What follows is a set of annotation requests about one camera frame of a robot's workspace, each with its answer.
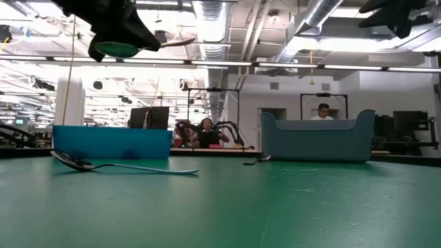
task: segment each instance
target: white shirt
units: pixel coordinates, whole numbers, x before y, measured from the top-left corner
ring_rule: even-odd
[[[332,118],[332,117],[330,117],[330,116],[326,116],[326,117],[324,117],[324,118],[322,118],[322,117],[320,117],[320,116],[315,116],[315,117],[312,117],[312,119],[311,120],[313,120],[313,121],[323,121],[323,120],[333,120],[334,118]]]

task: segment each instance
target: blue bin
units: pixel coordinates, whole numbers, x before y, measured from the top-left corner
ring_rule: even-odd
[[[263,113],[263,153],[276,160],[364,163],[371,156],[374,118],[373,110],[333,121],[276,121]]]
[[[79,158],[168,158],[172,132],[55,125],[54,149]]]

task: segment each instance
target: gray bin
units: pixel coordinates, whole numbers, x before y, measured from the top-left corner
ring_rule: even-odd
[[[364,163],[371,155],[375,111],[355,120],[276,121],[260,115],[263,153],[286,161]]]

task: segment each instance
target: person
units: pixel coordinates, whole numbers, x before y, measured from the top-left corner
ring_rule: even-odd
[[[193,138],[197,140],[200,148],[209,148],[210,145],[219,145],[219,140],[228,143],[229,138],[222,132],[213,130],[213,122],[210,118],[205,118],[201,121],[200,127],[202,129],[201,136],[195,134]]]
[[[329,105],[326,103],[321,103],[318,106],[318,115],[313,117],[312,120],[321,121],[321,120],[333,120],[334,118],[328,116]]]

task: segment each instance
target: dark hair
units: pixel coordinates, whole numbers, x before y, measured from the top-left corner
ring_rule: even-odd
[[[201,124],[199,124],[199,127],[203,128],[203,124],[205,120],[208,120],[211,123],[211,125],[213,125],[213,121],[210,118],[204,118],[203,120],[201,120]]]
[[[318,110],[322,110],[322,109],[324,109],[324,108],[329,109],[329,105],[327,105],[326,103],[321,103],[321,104],[318,106]]]

